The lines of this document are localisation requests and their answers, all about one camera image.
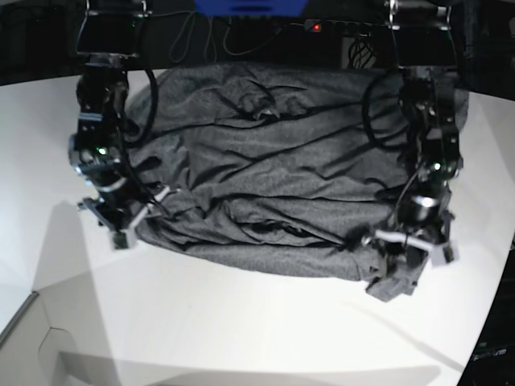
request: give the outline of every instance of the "black cable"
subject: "black cable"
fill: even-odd
[[[374,54],[372,52],[370,52],[370,56],[368,57],[368,59],[363,63],[363,65],[361,65],[361,68],[365,68],[367,67],[367,64],[370,62],[370,60],[372,60],[372,58],[374,57]]]
[[[127,121],[126,115],[125,115],[125,113],[123,113],[122,125],[124,127],[126,126],[126,121]],[[126,166],[126,169],[129,173],[130,179],[132,179],[132,181],[138,186],[138,188],[143,192],[143,194],[146,195],[146,199],[147,199],[146,203],[154,204],[162,212],[162,214],[164,216],[170,217],[170,212],[157,199],[155,199],[155,197],[152,194],[152,192],[150,191],[150,189],[145,186],[145,184],[138,177],[138,175],[136,174],[136,171],[130,164],[130,158],[129,158],[129,154],[127,153],[127,148],[126,148],[126,143],[125,143],[125,140],[123,137],[123,132],[120,129],[119,125],[116,125],[116,132],[117,132],[117,136],[118,136],[118,145],[120,147],[120,155],[122,156],[122,161]]]
[[[249,50],[245,50],[245,51],[234,52],[229,49],[228,44],[227,44],[227,39],[229,37],[229,33],[231,32],[231,28],[233,26],[233,20],[230,16],[229,16],[229,25],[230,25],[230,27],[227,28],[227,31],[225,32],[225,35],[224,35],[224,39],[222,40],[222,46],[224,48],[225,53],[228,55],[231,55],[231,56],[243,56],[243,55],[252,54],[256,51],[260,51],[262,48],[264,48],[264,47],[268,46],[270,43],[272,43],[282,33],[282,31],[284,31],[284,28],[286,26],[286,25],[282,26],[279,29],[279,31],[277,31],[275,34],[270,36],[267,40],[258,44],[255,47],[252,47]]]
[[[152,127],[154,126],[155,117],[158,112],[159,106],[159,87],[158,82],[155,79],[154,72],[152,70],[145,70],[146,76],[148,76],[148,80],[150,82],[150,111],[146,118],[146,124],[143,128],[139,137],[134,141],[125,140],[126,146],[129,149],[133,149],[135,147],[141,147],[148,139],[150,132],[152,131]]]
[[[393,208],[393,211],[389,214],[388,218],[386,219],[386,222],[393,216],[393,221],[395,223],[396,230],[400,228],[399,221],[398,221],[398,215],[399,215],[399,208],[401,206],[402,199],[406,195],[407,191],[410,189],[411,185],[413,185],[414,180],[417,178],[418,172],[422,169],[423,163],[420,163],[415,172],[411,175],[410,179],[408,179],[408,182],[404,186],[404,189],[402,189],[401,194],[399,195],[397,202],[395,203],[395,207]]]
[[[354,50],[357,49],[357,45],[359,43],[359,39],[355,39],[351,45],[348,47],[347,57],[348,57],[348,68],[355,68],[354,66]]]
[[[358,43],[358,47],[356,49],[356,53],[353,56],[353,59],[356,60],[356,62],[353,62],[354,68],[361,68],[361,59],[363,58],[363,51],[366,49],[366,46],[363,44],[363,42],[360,40]]]
[[[406,147],[405,144],[398,144],[398,145],[387,145],[386,141],[388,141],[389,137],[384,138],[377,138],[374,134],[374,130],[372,127],[372,122],[370,119],[370,99],[372,96],[372,91],[384,80],[386,80],[388,77],[392,76],[393,74],[397,73],[396,68],[392,68],[389,71],[381,74],[380,76],[376,77],[372,82],[370,82],[369,86],[365,90],[365,94],[363,95],[362,105],[361,105],[361,117],[363,119],[363,128],[365,129],[365,133],[369,139],[369,142],[379,149],[383,150],[392,150],[392,151],[399,151]]]

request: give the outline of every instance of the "gray fabric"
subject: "gray fabric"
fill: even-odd
[[[384,301],[411,294],[423,265],[399,262],[385,277],[377,251],[346,249],[349,231],[389,214],[373,199],[381,186],[367,180],[389,187],[407,180],[398,154],[371,149],[361,127],[362,94],[375,76],[260,64],[165,72],[153,131],[159,138],[131,159],[162,159],[141,177],[174,190],[163,202],[171,218],[144,221],[140,239],[241,269],[369,281],[369,293]],[[400,84],[391,78],[373,94],[378,132],[406,124]],[[463,127],[467,98],[460,98]],[[129,116],[143,125],[149,105],[147,89]]]

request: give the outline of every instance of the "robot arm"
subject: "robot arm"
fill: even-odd
[[[128,155],[129,148],[144,143],[157,112],[158,86],[153,72],[147,70],[152,106],[145,127],[137,127],[125,114],[129,83],[124,62],[137,55],[140,32],[149,15],[146,0],[90,0],[78,42],[78,52],[89,60],[77,85],[80,116],[68,156],[76,172],[99,195],[84,199],[79,206],[109,229],[115,249],[134,246],[135,228],[169,191],[158,182],[145,185],[138,177],[156,167],[157,158],[132,166]],[[113,33],[117,27],[121,34]]]
[[[457,258],[450,243],[453,216],[447,210],[451,199],[448,182],[458,176],[464,163],[455,122],[458,73],[450,12],[451,8],[423,0],[389,3],[389,26],[404,80],[399,104],[410,122],[402,158],[411,178],[405,186],[378,194],[395,202],[393,213],[381,229],[372,230],[365,238],[366,244],[375,240],[383,250],[392,243],[422,250],[436,265]],[[372,87],[365,92],[365,99]],[[374,143],[377,139],[366,110],[365,101],[364,127]],[[403,242],[399,234],[404,235]]]

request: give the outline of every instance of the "gray cloth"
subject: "gray cloth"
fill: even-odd
[[[374,200],[379,182],[407,180],[398,154],[372,148],[361,126],[361,98],[375,76],[261,64],[165,72],[154,139],[131,159],[161,158],[141,178],[173,190],[163,202],[171,216],[145,220],[139,238],[240,269],[365,280],[384,301],[411,294],[424,264],[399,261],[387,276],[378,251],[347,248],[349,231],[391,210]],[[378,135],[406,124],[400,86],[393,77],[373,93]],[[466,101],[462,95],[460,127]],[[143,125],[149,105],[143,90],[129,116]]]

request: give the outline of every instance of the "white table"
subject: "white table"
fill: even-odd
[[[142,73],[131,80],[146,83]],[[93,193],[68,165],[75,82],[0,88],[0,241],[51,325],[71,334],[69,363],[83,362],[91,383],[458,382],[515,231],[513,102],[471,95],[465,168],[452,183],[461,261],[428,266],[412,297],[382,303],[365,283],[246,272],[144,244],[112,253],[105,230],[73,207]]]

